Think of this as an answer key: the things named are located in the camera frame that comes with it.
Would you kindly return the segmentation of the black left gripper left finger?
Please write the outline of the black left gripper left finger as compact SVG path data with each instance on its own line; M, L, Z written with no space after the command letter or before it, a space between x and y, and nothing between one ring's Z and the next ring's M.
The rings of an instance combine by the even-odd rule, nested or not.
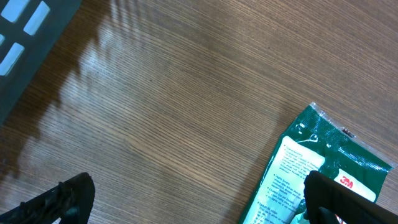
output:
M95 185L87 172L59 182L40 194L1 215L1 223L87 224L95 200Z

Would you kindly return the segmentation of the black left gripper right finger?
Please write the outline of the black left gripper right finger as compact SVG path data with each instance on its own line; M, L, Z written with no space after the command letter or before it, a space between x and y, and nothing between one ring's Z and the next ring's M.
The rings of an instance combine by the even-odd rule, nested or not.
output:
M397 224L397 215L313 170L304 181L311 224Z

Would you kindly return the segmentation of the green 3M sponge package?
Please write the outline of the green 3M sponge package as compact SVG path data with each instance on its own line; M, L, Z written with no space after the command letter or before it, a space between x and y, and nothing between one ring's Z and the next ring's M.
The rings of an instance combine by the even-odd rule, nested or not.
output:
M313 170L375 202L396 163L309 104L280 135L240 223L308 223L304 180Z

